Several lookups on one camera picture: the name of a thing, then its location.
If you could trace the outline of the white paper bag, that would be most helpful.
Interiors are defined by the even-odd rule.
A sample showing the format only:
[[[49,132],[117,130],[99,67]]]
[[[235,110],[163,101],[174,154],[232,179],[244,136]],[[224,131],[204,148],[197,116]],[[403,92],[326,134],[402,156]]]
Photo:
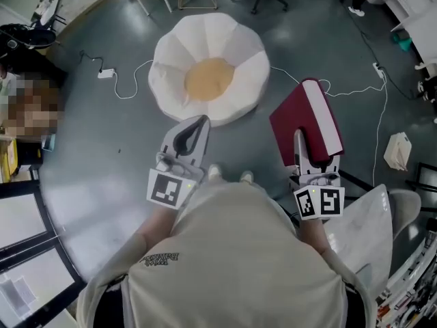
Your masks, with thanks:
[[[412,144],[405,132],[391,135],[384,152],[384,160],[392,169],[407,171],[411,149]]]

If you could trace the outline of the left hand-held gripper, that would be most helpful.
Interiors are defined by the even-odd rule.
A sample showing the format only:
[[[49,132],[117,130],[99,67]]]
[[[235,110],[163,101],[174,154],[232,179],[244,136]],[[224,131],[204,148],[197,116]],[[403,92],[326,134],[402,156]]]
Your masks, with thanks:
[[[179,210],[205,178],[200,165],[208,144],[210,119],[197,115],[170,129],[162,143],[162,152],[156,155],[156,167],[150,169],[147,200]]]

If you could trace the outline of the grey chair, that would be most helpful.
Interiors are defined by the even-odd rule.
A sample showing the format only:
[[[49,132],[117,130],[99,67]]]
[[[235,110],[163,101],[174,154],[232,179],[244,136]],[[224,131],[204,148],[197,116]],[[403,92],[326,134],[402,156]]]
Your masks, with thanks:
[[[421,197],[417,192],[406,189],[391,189],[388,197],[391,207],[393,240],[395,240],[401,231],[418,217],[421,210]]]

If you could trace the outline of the white desk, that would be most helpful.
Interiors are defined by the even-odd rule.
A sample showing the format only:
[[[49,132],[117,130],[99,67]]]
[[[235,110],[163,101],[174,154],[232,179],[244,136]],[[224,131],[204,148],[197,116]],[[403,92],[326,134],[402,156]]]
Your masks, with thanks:
[[[386,4],[398,24],[393,31],[403,29],[412,38],[421,63],[417,70],[426,69],[437,74],[437,0],[367,0],[372,4]]]

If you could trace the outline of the yellow box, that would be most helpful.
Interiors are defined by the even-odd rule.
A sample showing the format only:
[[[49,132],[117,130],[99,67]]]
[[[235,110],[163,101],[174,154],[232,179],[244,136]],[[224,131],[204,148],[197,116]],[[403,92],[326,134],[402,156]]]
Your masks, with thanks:
[[[0,141],[0,170],[8,182],[18,169],[18,150],[16,140]]]

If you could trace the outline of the red book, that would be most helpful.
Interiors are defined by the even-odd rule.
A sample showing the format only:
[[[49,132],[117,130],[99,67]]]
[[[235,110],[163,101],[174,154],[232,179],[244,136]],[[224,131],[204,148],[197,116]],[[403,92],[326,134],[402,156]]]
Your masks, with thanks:
[[[294,165],[294,138],[301,131],[310,161],[327,162],[343,154],[343,141],[327,97],[317,79],[302,81],[270,115],[284,166]]]

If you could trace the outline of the black framed glass door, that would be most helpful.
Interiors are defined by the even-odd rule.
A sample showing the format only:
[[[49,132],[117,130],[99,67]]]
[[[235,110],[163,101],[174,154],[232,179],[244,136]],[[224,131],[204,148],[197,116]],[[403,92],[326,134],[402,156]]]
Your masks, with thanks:
[[[78,328],[68,306],[84,286],[38,182],[0,184],[0,328]]]

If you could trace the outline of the teal object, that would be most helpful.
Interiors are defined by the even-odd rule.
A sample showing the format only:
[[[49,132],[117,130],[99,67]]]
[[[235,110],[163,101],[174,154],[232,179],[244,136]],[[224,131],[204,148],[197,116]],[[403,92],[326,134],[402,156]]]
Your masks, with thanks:
[[[410,50],[410,45],[412,44],[412,38],[409,34],[403,33],[393,33],[392,39],[395,44],[397,44],[400,49],[404,52],[408,52]]]

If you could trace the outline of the black round chair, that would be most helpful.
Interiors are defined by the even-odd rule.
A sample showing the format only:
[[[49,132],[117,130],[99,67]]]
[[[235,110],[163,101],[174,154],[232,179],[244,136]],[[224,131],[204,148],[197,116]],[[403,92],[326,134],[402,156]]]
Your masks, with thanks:
[[[20,46],[31,49],[45,49],[55,41],[56,34],[52,30],[22,24],[0,26],[0,45],[7,50],[14,50]]]

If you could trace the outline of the person's left forearm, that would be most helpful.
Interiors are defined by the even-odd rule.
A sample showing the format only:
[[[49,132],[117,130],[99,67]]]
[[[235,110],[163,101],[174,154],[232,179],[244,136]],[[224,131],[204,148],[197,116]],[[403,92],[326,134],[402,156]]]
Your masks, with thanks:
[[[142,237],[149,251],[171,236],[179,212],[165,206],[157,206],[152,214],[139,226],[136,234]]]

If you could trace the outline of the white marble table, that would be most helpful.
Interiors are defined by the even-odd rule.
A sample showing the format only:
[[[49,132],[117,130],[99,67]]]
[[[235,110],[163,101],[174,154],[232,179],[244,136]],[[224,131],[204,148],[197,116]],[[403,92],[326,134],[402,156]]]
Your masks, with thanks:
[[[393,251],[388,193],[378,185],[324,224],[328,241],[341,261],[361,280],[372,299],[386,288]]]

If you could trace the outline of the person's beige shirt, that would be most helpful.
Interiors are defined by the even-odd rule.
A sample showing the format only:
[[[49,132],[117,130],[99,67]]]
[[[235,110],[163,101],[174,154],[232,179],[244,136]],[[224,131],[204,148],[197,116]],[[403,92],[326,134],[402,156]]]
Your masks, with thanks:
[[[255,183],[208,182],[151,250],[134,233],[79,295],[79,328],[375,328],[332,250],[299,239]]]

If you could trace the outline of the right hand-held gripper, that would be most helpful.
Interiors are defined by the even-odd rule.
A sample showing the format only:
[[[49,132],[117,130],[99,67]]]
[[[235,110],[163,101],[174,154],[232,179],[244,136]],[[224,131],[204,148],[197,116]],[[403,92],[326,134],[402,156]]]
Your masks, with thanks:
[[[311,172],[303,132],[294,134],[295,165],[289,167],[292,194],[302,220],[331,219],[343,215],[345,188],[341,186],[339,154],[331,156],[325,172]]]

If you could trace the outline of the person's right forearm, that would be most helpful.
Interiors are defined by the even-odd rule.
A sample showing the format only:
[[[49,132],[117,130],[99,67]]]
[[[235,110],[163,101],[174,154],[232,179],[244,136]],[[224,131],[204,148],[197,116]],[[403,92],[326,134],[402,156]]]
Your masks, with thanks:
[[[298,234],[302,242],[312,246],[320,255],[327,249],[330,249],[330,244],[320,219],[300,221]]]

